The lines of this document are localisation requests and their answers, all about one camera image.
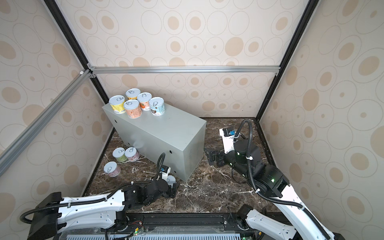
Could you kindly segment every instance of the can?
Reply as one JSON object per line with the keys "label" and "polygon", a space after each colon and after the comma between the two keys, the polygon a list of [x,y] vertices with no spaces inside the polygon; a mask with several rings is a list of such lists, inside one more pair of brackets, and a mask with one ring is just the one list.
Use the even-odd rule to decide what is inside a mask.
{"label": "can", "polygon": [[138,118],[141,116],[140,103],[136,99],[128,100],[124,103],[124,108],[129,118]]}
{"label": "can", "polygon": [[150,93],[140,93],[137,96],[137,100],[140,103],[141,110],[149,111],[151,108],[149,107],[149,100],[152,98],[152,94]]}
{"label": "can", "polygon": [[104,165],[104,172],[110,177],[116,177],[121,172],[121,169],[116,162],[107,162]]}
{"label": "can", "polygon": [[127,96],[128,100],[130,99],[137,99],[137,96],[141,93],[140,89],[138,88],[131,88],[130,90],[125,92],[125,95]]}
{"label": "can", "polygon": [[139,159],[139,152],[134,147],[127,148],[127,150],[125,150],[124,155],[129,162],[134,162]]}
{"label": "can", "polygon": [[112,156],[116,159],[118,162],[125,162],[127,160],[127,157],[124,155],[125,149],[122,147],[118,147],[112,152]]}
{"label": "can", "polygon": [[149,107],[151,108],[152,114],[155,116],[161,116],[166,112],[164,99],[161,97],[151,98],[151,100],[149,100]]}
{"label": "can", "polygon": [[109,99],[109,104],[111,105],[113,111],[117,114],[125,113],[124,109],[125,97],[122,95],[116,95]]}

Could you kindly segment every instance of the dark brown marble floor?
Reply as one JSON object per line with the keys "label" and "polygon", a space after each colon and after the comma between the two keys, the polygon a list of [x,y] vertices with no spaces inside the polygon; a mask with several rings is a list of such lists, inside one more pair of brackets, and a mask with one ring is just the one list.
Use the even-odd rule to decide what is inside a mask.
{"label": "dark brown marble floor", "polygon": [[[223,148],[218,130],[227,126],[234,126],[237,129],[242,121],[242,119],[222,118],[208,118],[206,120],[205,147],[214,149]],[[242,132],[246,136],[248,135],[246,125],[243,126]],[[262,159],[266,162],[265,153],[254,125],[253,134],[254,142],[259,146]],[[121,173],[117,177],[109,177],[104,174],[104,165],[109,161],[116,161],[112,156],[112,152],[117,147],[127,148],[116,132],[86,193],[87,196],[107,193],[121,184],[130,181],[149,180],[155,175],[156,164],[143,156],[140,156],[141,159],[136,162],[119,164]],[[243,180],[243,177],[236,172],[234,177],[238,181]],[[243,204],[248,204],[258,211],[266,207],[268,212],[279,212],[273,204],[258,197],[247,184],[234,182],[231,178],[229,166],[221,168],[209,166],[206,156],[203,157],[188,182],[181,181],[178,178],[176,178],[176,181],[180,183],[180,186],[175,199],[160,198],[148,207],[142,207],[135,210],[135,212],[228,212],[227,206],[230,207],[232,212],[236,212]]]}

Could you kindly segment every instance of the green can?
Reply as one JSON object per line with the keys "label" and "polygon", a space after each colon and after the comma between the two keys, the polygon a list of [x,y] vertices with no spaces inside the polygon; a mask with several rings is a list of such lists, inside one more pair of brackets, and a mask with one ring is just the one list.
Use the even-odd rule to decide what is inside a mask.
{"label": "green can", "polygon": [[122,147],[118,147],[112,152],[112,156],[116,159],[118,162],[125,162],[127,160],[127,157],[124,155],[125,149]]}

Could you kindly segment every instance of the blue and white can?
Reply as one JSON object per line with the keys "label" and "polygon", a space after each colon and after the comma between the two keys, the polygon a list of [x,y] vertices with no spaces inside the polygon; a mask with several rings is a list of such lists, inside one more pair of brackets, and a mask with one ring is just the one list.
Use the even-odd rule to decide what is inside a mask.
{"label": "blue and white can", "polygon": [[149,100],[149,107],[151,112],[155,116],[161,116],[166,112],[166,107],[164,105],[164,99],[161,97],[154,97]]}

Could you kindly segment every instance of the patterned wallpaper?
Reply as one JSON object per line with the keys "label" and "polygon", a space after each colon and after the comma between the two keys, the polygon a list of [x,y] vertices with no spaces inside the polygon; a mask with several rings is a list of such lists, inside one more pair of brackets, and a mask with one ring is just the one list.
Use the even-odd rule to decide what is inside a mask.
{"label": "patterned wallpaper", "polygon": [[57,0],[94,66],[279,65],[308,0]]}
{"label": "patterned wallpaper", "polygon": [[326,0],[261,124],[277,166],[330,230],[382,239],[384,2]]}
{"label": "patterned wallpaper", "polygon": [[[0,0],[0,154],[65,89],[80,65],[38,0]],[[0,177],[0,239],[52,192],[80,196],[112,128],[87,80]]]}
{"label": "patterned wallpaper", "polygon": [[87,80],[0,177],[0,239],[26,239],[18,218],[48,194],[80,196],[112,130]]}
{"label": "patterned wallpaper", "polygon": [[38,0],[0,1],[0,154],[80,69]]}
{"label": "patterned wallpaper", "polygon": [[198,117],[254,117],[274,73],[99,74],[109,97],[150,92]]}

